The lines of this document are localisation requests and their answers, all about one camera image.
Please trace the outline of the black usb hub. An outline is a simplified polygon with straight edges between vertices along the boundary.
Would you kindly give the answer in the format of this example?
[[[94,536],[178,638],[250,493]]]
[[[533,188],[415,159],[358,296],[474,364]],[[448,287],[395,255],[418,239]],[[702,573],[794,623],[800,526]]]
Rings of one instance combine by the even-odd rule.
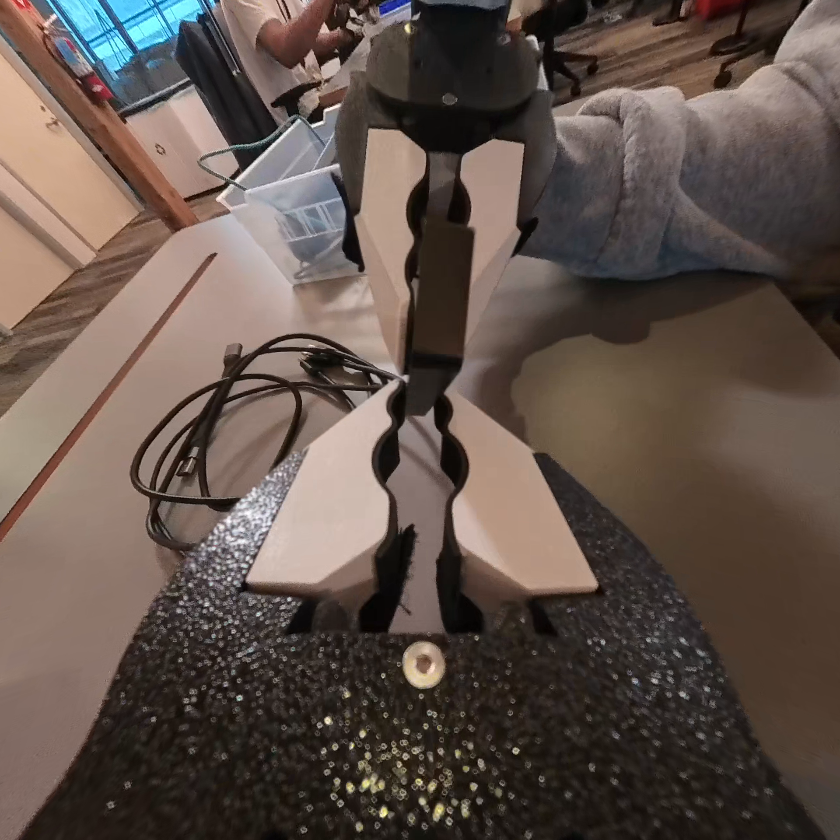
[[[407,205],[414,241],[406,263],[411,300],[404,374],[406,413],[431,411],[460,372],[466,346],[475,233],[459,181],[460,157],[427,154],[426,171]]]

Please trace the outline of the paned window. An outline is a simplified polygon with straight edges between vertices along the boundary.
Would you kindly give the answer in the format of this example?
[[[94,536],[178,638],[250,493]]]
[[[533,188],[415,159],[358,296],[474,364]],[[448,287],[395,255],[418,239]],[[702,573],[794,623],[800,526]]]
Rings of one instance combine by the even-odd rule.
[[[114,94],[119,107],[189,85],[175,58],[181,25],[198,23],[213,10],[207,1],[47,1]]]

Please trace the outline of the black office chair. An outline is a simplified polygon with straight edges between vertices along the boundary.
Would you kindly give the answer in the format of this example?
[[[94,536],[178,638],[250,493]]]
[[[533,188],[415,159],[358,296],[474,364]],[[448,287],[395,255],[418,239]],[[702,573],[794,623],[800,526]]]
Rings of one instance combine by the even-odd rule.
[[[586,1],[541,2],[530,13],[520,15],[520,32],[532,37],[537,43],[542,75],[547,88],[554,91],[555,76],[562,76],[570,83],[570,97],[581,95],[581,79],[572,71],[570,64],[585,66],[585,73],[592,77],[598,70],[596,55],[557,49],[555,40],[573,27],[582,25],[589,14]]]

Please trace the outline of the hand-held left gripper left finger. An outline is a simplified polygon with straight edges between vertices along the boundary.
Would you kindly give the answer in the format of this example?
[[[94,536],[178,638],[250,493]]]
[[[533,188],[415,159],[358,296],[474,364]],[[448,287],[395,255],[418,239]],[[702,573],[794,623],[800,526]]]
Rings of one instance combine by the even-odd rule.
[[[387,485],[400,463],[405,385],[390,381],[301,455],[246,576],[256,593],[337,603],[362,632],[387,632],[415,548]]]

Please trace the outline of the black chair base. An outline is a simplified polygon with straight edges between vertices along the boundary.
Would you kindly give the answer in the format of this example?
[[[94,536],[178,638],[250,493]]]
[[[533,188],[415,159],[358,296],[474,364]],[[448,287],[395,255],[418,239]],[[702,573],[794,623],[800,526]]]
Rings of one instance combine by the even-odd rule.
[[[757,55],[772,56],[781,42],[781,32],[773,31],[762,36],[728,36],[710,48],[711,57],[720,57],[717,75],[712,81],[714,90],[726,88],[732,81],[732,69],[740,62]]]

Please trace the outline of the fire extinguisher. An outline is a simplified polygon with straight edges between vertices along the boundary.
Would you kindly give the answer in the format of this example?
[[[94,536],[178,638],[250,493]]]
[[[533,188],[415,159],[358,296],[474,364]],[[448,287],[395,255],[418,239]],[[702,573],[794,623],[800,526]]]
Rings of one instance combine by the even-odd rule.
[[[45,46],[94,102],[110,102],[113,94],[82,53],[57,14],[48,16],[42,25]]]

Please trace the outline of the person's right forearm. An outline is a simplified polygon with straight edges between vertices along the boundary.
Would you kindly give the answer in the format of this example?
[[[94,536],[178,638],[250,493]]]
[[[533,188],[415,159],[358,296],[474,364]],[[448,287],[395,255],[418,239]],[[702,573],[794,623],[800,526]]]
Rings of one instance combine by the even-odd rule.
[[[838,2],[809,2],[773,61],[740,87],[687,99],[612,88],[539,122],[524,144],[513,250],[583,277],[685,271],[789,277],[838,251]],[[335,133],[349,222],[361,208],[364,71]]]

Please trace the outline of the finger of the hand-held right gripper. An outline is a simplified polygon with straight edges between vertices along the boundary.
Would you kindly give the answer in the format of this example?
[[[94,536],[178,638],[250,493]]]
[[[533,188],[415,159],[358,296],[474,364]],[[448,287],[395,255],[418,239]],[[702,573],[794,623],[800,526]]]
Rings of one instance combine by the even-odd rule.
[[[425,175],[427,157],[394,129],[369,129],[360,211],[354,218],[374,311],[388,354],[398,371],[406,361],[412,293],[406,277],[414,235],[408,204]]]
[[[523,155],[522,143],[490,140],[461,160],[459,179],[469,199],[469,221],[451,230],[454,348],[466,347],[519,240]]]

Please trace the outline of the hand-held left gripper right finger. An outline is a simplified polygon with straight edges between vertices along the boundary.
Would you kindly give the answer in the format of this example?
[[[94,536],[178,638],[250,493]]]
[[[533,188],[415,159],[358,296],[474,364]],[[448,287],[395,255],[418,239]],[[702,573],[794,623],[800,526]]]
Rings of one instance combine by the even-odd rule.
[[[437,401],[434,422],[453,486],[436,567],[445,631],[477,633],[509,602],[597,592],[530,447],[457,393]]]

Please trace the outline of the wooden post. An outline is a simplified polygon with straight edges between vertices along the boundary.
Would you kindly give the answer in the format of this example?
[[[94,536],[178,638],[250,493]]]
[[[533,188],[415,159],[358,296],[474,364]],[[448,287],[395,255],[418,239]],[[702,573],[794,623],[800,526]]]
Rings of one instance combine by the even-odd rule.
[[[93,97],[47,46],[44,24],[23,2],[1,2],[2,30],[49,92],[90,136],[114,168],[173,232],[198,224],[193,210],[168,182],[112,105]]]

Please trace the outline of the beige door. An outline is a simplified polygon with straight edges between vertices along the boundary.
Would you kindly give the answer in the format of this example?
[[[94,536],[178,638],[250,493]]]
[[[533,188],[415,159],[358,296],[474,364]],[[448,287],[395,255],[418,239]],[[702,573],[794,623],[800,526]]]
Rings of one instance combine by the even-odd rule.
[[[74,272],[15,216],[1,208],[1,323],[12,333]]]
[[[2,166],[93,253],[140,214],[140,203],[57,100],[2,41]]]

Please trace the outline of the dark hanging jacket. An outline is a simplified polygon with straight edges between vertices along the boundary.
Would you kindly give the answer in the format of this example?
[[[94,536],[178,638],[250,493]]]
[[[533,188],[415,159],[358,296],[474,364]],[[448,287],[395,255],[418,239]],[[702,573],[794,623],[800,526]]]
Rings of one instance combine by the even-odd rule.
[[[175,41],[174,58],[198,91],[227,146],[248,146],[233,156],[241,171],[261,154],[256,148],[277,129],[277,121],[233,59],[215,18],[200,13],[183,20]]]

